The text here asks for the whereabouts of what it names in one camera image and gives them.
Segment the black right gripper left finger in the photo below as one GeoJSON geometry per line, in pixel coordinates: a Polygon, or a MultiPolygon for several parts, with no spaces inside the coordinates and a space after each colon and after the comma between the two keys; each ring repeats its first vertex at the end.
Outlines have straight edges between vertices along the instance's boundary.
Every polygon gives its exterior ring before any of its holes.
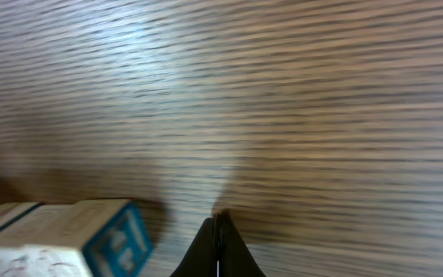
{"type": "Polygon", "coordinates": [[[171,277],[215,277],[216,275],[215,220],[207,218],[171,277]]]}

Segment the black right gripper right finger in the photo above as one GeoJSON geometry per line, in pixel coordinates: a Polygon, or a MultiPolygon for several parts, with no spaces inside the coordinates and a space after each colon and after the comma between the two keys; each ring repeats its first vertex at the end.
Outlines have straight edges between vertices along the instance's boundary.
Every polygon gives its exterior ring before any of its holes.
{"type": "Polygon", "coordinates": [[[265,277],[235,227],[228,210],[217,214],[220,277],[265,277]]]}

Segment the white block red U side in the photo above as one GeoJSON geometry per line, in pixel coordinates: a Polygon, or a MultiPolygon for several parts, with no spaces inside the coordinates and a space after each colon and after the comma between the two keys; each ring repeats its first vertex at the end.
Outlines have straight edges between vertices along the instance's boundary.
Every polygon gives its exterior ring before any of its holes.
{"type": "Polygon", "coordinates": [[[137,276],[153,249],[137,205],[42,205],[0,231],[0,277],[137,276]]]}

